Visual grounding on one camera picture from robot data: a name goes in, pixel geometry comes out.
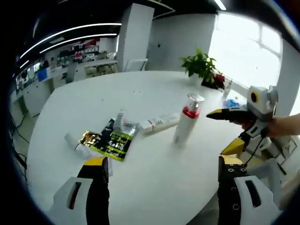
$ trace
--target red band on bottle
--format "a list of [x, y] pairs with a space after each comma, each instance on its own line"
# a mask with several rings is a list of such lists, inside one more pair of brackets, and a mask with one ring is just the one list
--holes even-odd
[[190, 111], [187, 106], [185, 106], [183, 108], [182, 112], [183, 112], [183, 114], [185, 114], [187, 117], [189, 117], [191, 119], [198, 118], [200, 115], [199, 109], [197, 109], [196, 111]]

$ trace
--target white tube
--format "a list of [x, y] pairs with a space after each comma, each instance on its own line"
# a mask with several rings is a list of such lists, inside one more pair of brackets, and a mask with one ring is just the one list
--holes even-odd
[[118, 113], [117, 118], [113, 124], [113, 130], [116, 132], [122, 132], [124, 130], [125, 112]]
[[139, 124], [139, 130], [141, 130], [144, 135], [152, 135], [170, 127], [174, 127], [178, 124], [178, 122], [178, 113], [161, 115], [158, 118], [141, 122]]
[[96, 158], [99, 157], [98, 153], [93, 151], [87, 146], [79, 143], [70, 133], [65, 135], [65, 140], [70, 147], [70, 149], [74, 150], [78, 155], [85, 159]]

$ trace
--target white pillar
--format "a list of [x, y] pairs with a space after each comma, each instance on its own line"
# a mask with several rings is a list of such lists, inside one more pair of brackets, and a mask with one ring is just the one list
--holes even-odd
[[154, 8], [133, 3], [126, 9], [120, 29], [117, 68], [121, 72], [130, 59], [145, 59]]

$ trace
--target black cable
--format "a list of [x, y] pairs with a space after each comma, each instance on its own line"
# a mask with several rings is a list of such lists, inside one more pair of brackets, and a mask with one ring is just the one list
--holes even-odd
[[261, 140], [259, 141], [257, 147], [255, 148], [254, 152], [251, 154], [251, 157], [247, 160], [247, 162], [244, 163], [245, 167], [247, 167], [247, 163], [252, 159], [252, 157], [254, 156], [254, 154], [256, 153], [256, 150], [258, 149], [259, 145], [262, 143], [264, 138], [261, 138]]
[[17, 126], [16, 126], [16, 124], [15, 124], [15, 120], [14, 120], [13, 116], [10, 115], [10, 117], [13, 119], [14, 127], [15, 127], [15, 130], [17, 131], [18, 135], [19, 135], [22, 139], [24, 139], [24, 141], [26, 141], [27, 143], [29, 143], [29, 141], [27, 141], [27, 140], [19, 133], [18, 128], [17, 128]]
[[[17, 153], [17, 152], [15, 151], [15, 145], [14, 145], [13, 140], [12, 140], [12, 146], [13, 146], [13, 148], [14, 148], [14, 155], [15, 155], [17, 161], [18, 161], [17, 164], [18, 164], [19, 170], [20, 170], [21, 174], [23, 175], [23, 177], [25, 178], [25, 183], [26, 183], [26, 186], [27, 186], [27, 176], [26, 176], [26, 170], [27, 170], [27, 157], [24, 156], [23, 154]], [[19, 163], [24, 167], [24, 173], [22, 172], [22, 169], [20, 168]]]
[[18, 129], [18, 127], [20, 127], [20, 126], [22, 125], [22, 123], [23, 123], [23, 121], [24, 121], [25, 116], [26, 116], [27, 113], [28, 113], [28, 111], [24, 114], [24, 116], [23, 116], [23, 118], [22, 118], [22, 121], [21, 121], [20, 125], [16, 127], [17, 129]]

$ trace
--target green leaves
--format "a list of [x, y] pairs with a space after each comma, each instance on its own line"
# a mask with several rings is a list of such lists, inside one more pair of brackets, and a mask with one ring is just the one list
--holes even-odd
[[189, 77], [193, 74], [198, 74], [199, 77], [203, 77], [206, 82], [214, 83], [213, 74], [216, 67], [213, 62], [216, 60], [210, 58], [208, 54], [202, 53], [199, 48], [196, 49], [196, 52], [197, 54], [195, 56], [181, 58], [183, 61], [181, 66], [188, 72]]
[[199, 48], [197, 48], [197, 54], [198, 55], [202, 55], [202, 52], [201, 52], [201, 50]]

